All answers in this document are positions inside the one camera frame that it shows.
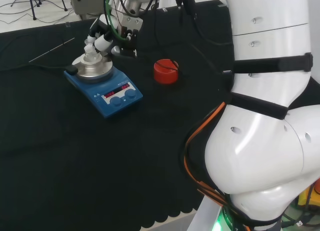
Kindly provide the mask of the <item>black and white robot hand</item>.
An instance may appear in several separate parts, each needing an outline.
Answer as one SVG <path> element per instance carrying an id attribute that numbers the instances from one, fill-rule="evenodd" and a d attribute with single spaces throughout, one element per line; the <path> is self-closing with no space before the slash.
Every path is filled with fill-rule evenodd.
<path id="1" fill-rule="evenodd" d="M 139 29 L 127 29 L 113 15 L 101 14 L 89 29 L 84 52 L 89 55 L 136 58 Z"/>

